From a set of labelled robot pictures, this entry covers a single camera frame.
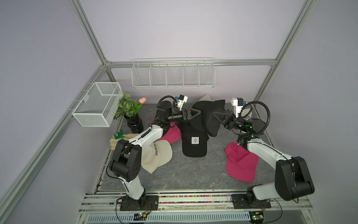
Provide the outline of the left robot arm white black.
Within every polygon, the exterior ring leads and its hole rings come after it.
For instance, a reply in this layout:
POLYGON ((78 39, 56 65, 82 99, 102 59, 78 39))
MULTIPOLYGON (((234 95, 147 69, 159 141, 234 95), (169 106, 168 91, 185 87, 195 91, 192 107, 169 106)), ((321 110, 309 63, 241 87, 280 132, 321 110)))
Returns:
POLYGON ((117 142, 115 154, 110 160, 107 169, 122 181, 125 189, 125 198, 140 206, 145 201, 145 189, 138 177, 141 169, 142 150, 163 137, 171 128, 172 122, 190 121, 201 111, 194 108, 182 108, 184 101, 174 98, 173 102, 166 101, 165 96, 156 107, 156 114, 152 124, 137 137, 128 141, 121 139, 117 142))

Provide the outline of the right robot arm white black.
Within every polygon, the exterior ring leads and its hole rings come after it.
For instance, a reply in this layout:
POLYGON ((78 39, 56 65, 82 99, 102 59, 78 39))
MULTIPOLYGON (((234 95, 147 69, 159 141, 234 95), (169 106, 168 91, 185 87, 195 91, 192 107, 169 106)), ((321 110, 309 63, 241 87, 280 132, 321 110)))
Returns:
POLYGON ((300 197, 311 195, 315 187, 305 159, 292 157, 259 141, 269 125, 271 114, 269 108, 261 101, 251 101, 242 105, 234 105, 234 111, 226 111, 222 106, 214 109, 212 115, 228 130, 238 129, 244 134, 238 135, 237 143, 246 151, 250 151, 268 163, 275 170, 274 182, 252 186, 247 189, 247 202, 268 199, 298 201, 300 197), (264 107, 267 120, 251 118, 246 120, 242 112, 248 106, 259 104, 264 107))

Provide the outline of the black cap with white label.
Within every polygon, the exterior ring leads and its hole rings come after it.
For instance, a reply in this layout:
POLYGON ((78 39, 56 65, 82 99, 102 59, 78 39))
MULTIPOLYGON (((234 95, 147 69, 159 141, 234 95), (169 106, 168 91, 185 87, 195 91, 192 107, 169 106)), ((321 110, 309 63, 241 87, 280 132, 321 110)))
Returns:
POLYGON ((193 128, 189 123, 180 126, 182 152, 187 157, 200 158, 207 154, 209 139, 205 132, 193 128))

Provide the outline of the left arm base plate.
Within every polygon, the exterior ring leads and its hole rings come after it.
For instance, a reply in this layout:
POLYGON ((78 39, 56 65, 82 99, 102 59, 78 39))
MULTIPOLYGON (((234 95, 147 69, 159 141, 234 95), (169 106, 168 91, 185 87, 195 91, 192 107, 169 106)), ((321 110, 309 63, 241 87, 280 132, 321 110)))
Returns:
POLYGON ((129 196, 121 198, 120 211, 157 211, 159 205, 159 196, 142 196, 139 200, 132 199, 129 196))

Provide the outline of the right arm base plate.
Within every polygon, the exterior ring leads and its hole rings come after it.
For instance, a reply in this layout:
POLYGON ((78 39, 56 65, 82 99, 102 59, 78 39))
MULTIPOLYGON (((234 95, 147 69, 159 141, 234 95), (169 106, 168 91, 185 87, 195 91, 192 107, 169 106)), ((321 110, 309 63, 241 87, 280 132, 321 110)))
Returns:
POLYGON ((270 209, 269 200, 258 200, 251 194, 233 194, 230 197, 234 209, 270 209))

